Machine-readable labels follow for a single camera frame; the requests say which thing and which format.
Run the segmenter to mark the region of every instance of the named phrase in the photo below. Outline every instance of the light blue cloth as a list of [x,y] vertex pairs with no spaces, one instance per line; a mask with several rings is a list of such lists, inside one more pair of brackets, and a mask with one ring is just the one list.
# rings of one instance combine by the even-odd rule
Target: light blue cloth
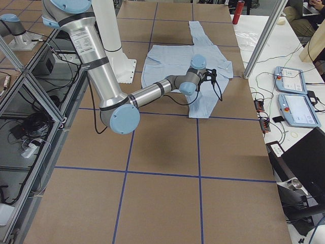
[[[147,87],[169,75],[185,75],[191,58],[201,54],[207,60],[207,69],[217,70],[217,82],[223,92],[230,78],[233,78],[232,62],[228,61],[219,48],[205,35],[198,21],[190,21],[189,27],[193,38],[193,46],[158,46],[154,45],[145,60],[142,72],[142,86]],[[190,103],[196,97],[186,96]],[[201,85],[197,100],[189,106],[190,118],[209,118],[217,104],[218,97],[213,91],[210,81]]]

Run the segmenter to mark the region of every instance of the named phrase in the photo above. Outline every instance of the person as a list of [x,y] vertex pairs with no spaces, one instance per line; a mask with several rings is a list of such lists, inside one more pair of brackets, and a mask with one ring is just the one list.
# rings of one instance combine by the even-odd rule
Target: person
[[[303,17],[294,7],[291,6],[285,7],[283,10],[286,15],[285,18],[298,37],[312,37],[318,29],[318,25],[325,19],[325,0],[309,0],[308,5],[313,6],[318,10],[319,14]],[[325,73],[320,60],[325,60],[325,49],[314,60],[314,64],[325,82]]]

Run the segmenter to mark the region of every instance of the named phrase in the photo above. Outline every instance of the brown table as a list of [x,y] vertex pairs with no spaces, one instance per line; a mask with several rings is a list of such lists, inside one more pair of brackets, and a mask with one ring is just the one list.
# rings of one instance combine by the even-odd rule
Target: brown table
[[189,119],[163,97],[133,133],[97,135],[87,91],[25,244],[291,243],[227,7],[123,2],[122,47],[138,63],[121,87],[141,87],[153,44],[192,44],[191,20],[233,62],[224,101]]

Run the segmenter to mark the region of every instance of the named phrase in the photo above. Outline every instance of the laptop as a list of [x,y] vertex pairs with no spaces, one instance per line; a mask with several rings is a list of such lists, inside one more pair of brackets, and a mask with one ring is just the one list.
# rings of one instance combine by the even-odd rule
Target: laptop
[[294,7],[303,17],[319,14],[314,7],[308,6],[308,3],[304,2],[304,0],[289,0],[289,5]]

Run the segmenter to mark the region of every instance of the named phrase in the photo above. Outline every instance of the blue-framed tablet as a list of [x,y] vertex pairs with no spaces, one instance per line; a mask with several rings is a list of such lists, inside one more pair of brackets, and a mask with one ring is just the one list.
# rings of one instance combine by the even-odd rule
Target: blue-framed tablet
[[307,94],[302,70],[277,66],[274,71],[278,91],[285,93]]
[[278,96],[278,102],[283,117],[290,126],[321,127],[307,95],[281,93]]

